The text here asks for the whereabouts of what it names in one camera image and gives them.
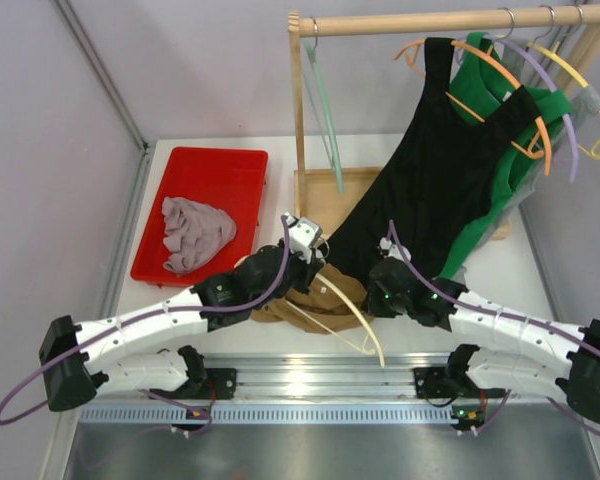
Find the cream hanger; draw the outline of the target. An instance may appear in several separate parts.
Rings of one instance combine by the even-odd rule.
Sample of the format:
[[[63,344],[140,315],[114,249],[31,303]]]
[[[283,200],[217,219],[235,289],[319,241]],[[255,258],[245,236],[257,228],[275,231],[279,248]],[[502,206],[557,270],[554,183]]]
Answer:
[[[325,334],[330,334],[346,343],[349,347],[360,354],[368,357],[375,357],[381,369],[387,367],[387,359],[381,344],[381,341],[375,333],[371,320],[362,313],[359,306],[339,288],[334,282],[322,274],[317,275],[317,280],[321,284],[318,291],[321,294],[333,294],[345,307],[346,312],[343,315],[333,315],[331,312],[319,313],[315,315],[304,305],[296,305],[291,300],[286,300],[286,306],[293,310],[298,316],[302,316],[308,322],[314,324]],[[355,343],[348,337],[342,335],[342,331],[361,328],[364,337],[361,342]]]

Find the tan tank top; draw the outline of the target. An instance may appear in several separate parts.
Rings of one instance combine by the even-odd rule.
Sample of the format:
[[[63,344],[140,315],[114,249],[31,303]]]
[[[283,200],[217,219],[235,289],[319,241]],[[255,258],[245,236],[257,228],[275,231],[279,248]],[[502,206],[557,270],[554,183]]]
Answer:
[[[319,274],[334,284],[360,310],[369,324],[375,320],[362,311],[366,290],[358,280],[342,274],[330,264],[326,264]],[[251,319],[260,323],[284,322],[304,332],[322,335],[362,326],[344,300],[318,277],[312,281],[307,295],[295,289],[289,290],[283,298],[274,299],[261,309],[253,310]]]

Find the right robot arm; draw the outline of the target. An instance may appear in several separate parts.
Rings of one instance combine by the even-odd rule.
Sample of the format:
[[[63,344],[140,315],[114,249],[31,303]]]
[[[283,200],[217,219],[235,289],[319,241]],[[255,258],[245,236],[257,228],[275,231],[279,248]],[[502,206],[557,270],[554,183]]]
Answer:
[[[598,319],[582,326],[525,316],[453,280],[426,285],[393,257],[371,270],[364,307],[374,316],[406,315],[451,333],[458,346],[445,378],[458,396],[477,389],[543,396],[600,424]]]

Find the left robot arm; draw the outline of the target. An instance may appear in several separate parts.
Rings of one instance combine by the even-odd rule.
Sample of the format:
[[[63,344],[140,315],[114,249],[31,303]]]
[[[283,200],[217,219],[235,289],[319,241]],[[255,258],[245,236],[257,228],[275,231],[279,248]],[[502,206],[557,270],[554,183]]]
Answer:
[[[167,344],[243,323],[291,290],[308,292],[324,264],[320,249],[280,241],[149,307],[99,320],[53,320],[39,349],[48,409],[73,410],[134,390],[197,396],[206,384],[201,355],[190,345],[169,352]]]

